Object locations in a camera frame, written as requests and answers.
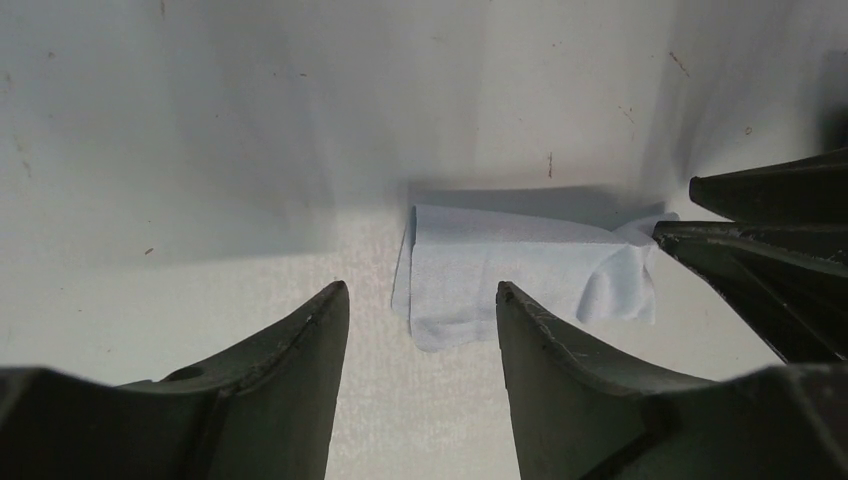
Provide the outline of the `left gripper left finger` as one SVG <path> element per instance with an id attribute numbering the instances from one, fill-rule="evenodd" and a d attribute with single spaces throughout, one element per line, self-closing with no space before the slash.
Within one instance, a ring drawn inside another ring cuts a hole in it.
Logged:
<path id="1" fill-rule="evenodd" d="M 349 331 L 335 281 L 285 318 L 159 381 L 1 372 L 5 479 L 321 479 Z"/>

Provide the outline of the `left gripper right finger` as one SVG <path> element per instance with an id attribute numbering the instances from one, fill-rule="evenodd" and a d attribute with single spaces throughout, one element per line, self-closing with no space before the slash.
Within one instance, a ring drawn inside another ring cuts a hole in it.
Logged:
<path id="1" fill-rule="evenodd" d="M 498 286 L 498 340 L 524 479 L 843 479 L 847 367 L 675 372 Z"/>

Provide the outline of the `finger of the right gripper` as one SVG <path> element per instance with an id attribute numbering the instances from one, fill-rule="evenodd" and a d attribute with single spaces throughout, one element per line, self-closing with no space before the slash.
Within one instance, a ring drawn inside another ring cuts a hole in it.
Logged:
<path id="1" fill-rule="evenodd" d="M 689 197 L 736 222 L 845 224 L 847 150 L 792 162 L 694 177 Z"/>
<path id="2" fill-rule="evenodd" d="M 783 362 L 846 360 L 846 226 L 661 221 L 653 238 Z"/>

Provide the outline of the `light blue cleaning cloth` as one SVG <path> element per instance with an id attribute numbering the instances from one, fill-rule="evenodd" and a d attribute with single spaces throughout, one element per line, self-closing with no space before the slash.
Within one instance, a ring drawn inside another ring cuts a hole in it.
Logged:
<path id="1" fill-rule="evenodd" d="M 565 220 L 418 204 L 410 211 L 391 308 L 415 346 L 438 352 L 497 336 L 496 292 L 512 282 L 570 322 L 655 318 L 652 234 L 675 213 L 613 230 Z"/>

